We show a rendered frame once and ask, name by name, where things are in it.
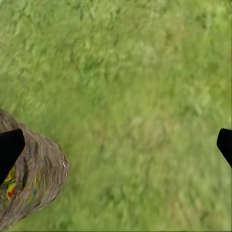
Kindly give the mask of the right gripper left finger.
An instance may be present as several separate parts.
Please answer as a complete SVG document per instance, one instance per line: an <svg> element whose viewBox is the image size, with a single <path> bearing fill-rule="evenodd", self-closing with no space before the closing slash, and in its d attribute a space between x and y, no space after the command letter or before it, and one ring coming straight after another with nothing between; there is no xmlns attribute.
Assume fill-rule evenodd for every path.
<svg viewBox="0 0 232 232"><path fill-rule="evenodd" d="M25 148L21 129L0 133L0 186Z"/></svg>

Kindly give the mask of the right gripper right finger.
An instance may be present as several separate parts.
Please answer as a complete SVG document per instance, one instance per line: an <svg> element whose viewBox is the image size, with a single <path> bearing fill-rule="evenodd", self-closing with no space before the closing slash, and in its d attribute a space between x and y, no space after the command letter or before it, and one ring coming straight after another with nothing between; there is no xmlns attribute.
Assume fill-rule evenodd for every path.
<svg viewBox="0 0 232 232"><path fill-rule="evenodd" d="M232 167L232 130L220 129L217 138L217 147Z"/></svg>

